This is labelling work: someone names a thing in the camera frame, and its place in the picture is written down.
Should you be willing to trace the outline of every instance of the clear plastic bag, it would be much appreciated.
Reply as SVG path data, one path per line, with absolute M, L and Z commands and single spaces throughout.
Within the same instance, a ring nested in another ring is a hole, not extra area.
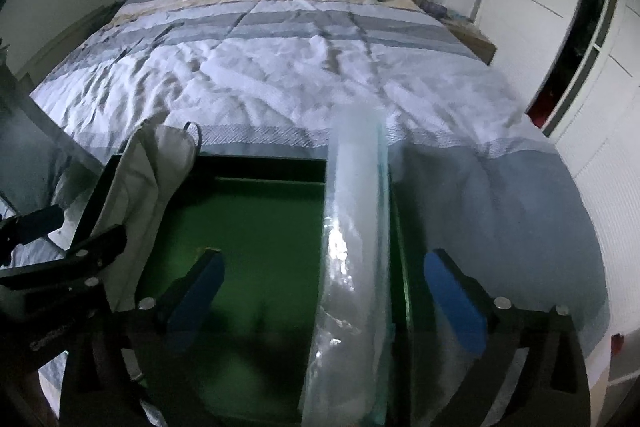
M 380 379 L 386 379 L 381 358 L 390 330 L 388 198 L 382 114 L 370 107 L 341 107 L 328 149 L 303 427 L 360 422 L 374 408 Z

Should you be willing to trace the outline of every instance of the green board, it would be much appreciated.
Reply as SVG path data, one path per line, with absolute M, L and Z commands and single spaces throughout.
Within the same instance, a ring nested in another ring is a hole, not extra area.
M 204 167 L 167 207 L 136 299 L 162 295 L 204 247 L 222 250 L 225 280 L 184 356 L 192 385 L 227 421 L 299 423 L 324 184 L 216 177 Z

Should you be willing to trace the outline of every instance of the black metal frame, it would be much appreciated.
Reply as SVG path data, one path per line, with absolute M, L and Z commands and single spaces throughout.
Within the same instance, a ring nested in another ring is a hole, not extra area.
M 449 272 L 487 318 L 484 353 L 466 374 L 434 427 L 480 426 L 505 380 L 517 349 L 527 360 L 496 427 L 584 426 L 591 423 L 590 392 L 582 350 L 568 313 L 500 309 L 476 279 L 465 276 L 444 250 L 435 250 Z
M 5 219 L 0 243 L 6 250 L 27 244 L 62 221 L 57 207 Z M 68 250 L 64 259 L 0 271 L 0 412 L 8 425 L 40 427 L 53 418 L 37 371 L 71 346 L 87 317 L 110 311 L 103 289 L 91 278 L 125 244 L 124 227 L 116 225 Z

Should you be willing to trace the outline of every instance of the blue pad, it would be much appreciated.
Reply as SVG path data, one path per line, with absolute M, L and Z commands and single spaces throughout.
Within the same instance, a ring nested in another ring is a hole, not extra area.
M 224 278 L 222 254 L 212 250 L 190 270 L 185 278 L 190 284 L 166 320 L 165 345 L 169 351 L 183 353 L 193 344 Z
M 482 355 L 488 336 L 484 315 L 437 253 L 430 251 L 424 256 L 423 270 L 431 296 L 447 316 L 458 342 L 468 352 Z

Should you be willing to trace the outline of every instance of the bed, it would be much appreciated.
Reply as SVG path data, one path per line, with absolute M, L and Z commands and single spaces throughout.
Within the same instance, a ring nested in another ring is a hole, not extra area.
M 103 162 L 143 121 L 196 122 L 202 154 L 321 158 L 335 105 L 380 107 L 409 248 L 516 306 L 568 306 L 587 355 L 609 307 L 580 194 L 505 80 L 414 1 L 127 0 L 32 98 Z

